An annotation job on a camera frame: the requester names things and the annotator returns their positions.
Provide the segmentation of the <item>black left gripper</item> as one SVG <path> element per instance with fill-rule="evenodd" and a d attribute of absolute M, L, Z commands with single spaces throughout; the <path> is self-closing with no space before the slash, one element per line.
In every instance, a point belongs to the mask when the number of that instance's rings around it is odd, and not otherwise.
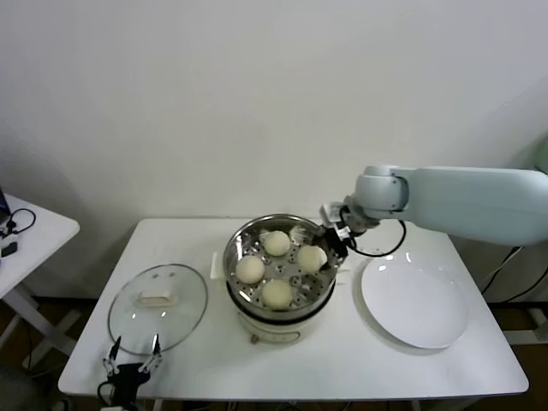
<path fill-rule="evenodd" d="M 148 373 L 155 371 L 162 363 L 162 349 L 159 335 L 152 340 L 152 354 L 143 364 L 130 363 L 118 366 L 116 357 L 121 346 L 122 337 L 119 336 L 110 348 L 108 356 L 103 358 L 103 366 L 113 387 L 110 396 L 112 405 L 135 405 L 139 388 L 148 381 Z"/>

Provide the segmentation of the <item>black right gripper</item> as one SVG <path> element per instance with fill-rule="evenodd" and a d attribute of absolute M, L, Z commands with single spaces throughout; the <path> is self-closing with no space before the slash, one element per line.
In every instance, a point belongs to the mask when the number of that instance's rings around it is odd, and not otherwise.
<path fill-rule="evenodd" d="M 335 229 L 319 229 L 313 236 L 312 244 L 320 248 L 329 248 L 334 252 L 320 254 L 321 271 L 337 271 L 348 257 L 347 245 Z"/>

